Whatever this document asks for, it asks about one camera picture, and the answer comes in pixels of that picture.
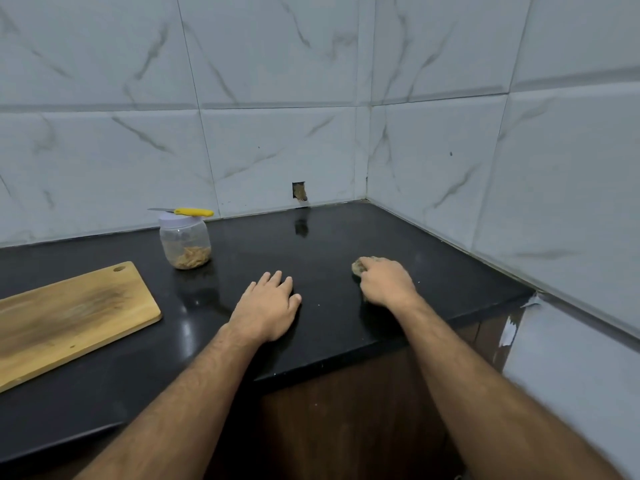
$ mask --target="peeling paper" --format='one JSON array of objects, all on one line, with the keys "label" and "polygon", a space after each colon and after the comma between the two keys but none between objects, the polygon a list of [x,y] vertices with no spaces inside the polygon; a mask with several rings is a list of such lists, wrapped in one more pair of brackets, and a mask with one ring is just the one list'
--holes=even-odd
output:
[{"label": "peeling paper", "polygon": [[507,347],[513,343],[513,340],[516,338],[516,332],[518,331],[518,326],[516,323],[511,321],[511,317],[507,318],[507,323],[504,324],[504,330],[502,331],[502,335],[500,336],[500,343],[498,347]]},{"label": "peeling paper", "polygon": [[542,303],[544,303],[543,294],[540,293],[540,291],[536,291],[536,294],[529,298],[529,301],[521,306],[521,308],[526,308],[533,305],[542,305]]}]

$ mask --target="black countertop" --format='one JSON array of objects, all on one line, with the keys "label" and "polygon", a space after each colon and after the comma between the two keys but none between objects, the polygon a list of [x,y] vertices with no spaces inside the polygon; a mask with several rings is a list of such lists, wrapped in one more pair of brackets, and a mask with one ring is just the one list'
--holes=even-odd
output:
[{"label": "black countertop", "polygon": [[274,389],[404,344],[362,301],[351,263],[400,261],[452,326],[532,294],[523,284],[366,202],[208,223],[212,261],[174,270],[157,229],[0,250],[0,298],[133,261],[163,313],[143,330],[0,394],[0,462],[133,419],[228,321],[249,282],[281,269],[303,297],[285,336],[261,348],[247,387]]}]

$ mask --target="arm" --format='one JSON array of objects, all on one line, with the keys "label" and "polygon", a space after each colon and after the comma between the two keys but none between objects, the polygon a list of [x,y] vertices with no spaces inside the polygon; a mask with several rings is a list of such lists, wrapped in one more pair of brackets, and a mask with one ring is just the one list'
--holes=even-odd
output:
[{"label": "arm", "polygon": [[77,479],[200,479],[258,347],[286,332],[300,306],[291,277],[251,283],[193,363]]},{"label": "arm", "polygon": [[367,299],[388,307],[413,348],[436,407],[476,480],[615,479],[586,441],[469,347],[395,261],[360,258]]}]

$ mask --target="clear plastic jar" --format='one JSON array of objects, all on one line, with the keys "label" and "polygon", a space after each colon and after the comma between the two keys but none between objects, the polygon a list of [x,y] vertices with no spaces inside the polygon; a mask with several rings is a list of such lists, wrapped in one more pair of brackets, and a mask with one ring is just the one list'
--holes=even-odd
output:
[{"label": "clear plastic jar", "polygon": [[167,261],[176,269],[202,266],[211,258],[209,232],[201,217],[163,212],[160,241]]}]

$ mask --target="jar lid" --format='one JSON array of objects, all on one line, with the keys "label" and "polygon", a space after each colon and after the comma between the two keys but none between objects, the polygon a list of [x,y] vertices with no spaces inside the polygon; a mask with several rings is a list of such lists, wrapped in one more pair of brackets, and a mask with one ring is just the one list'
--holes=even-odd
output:
[{"label": "jar lid", "polygon": [[179,216],[171,212],[160,212],[158,216],[160,227],[175,229],[178,227],[188,227],[202,222],[202,217]]}]

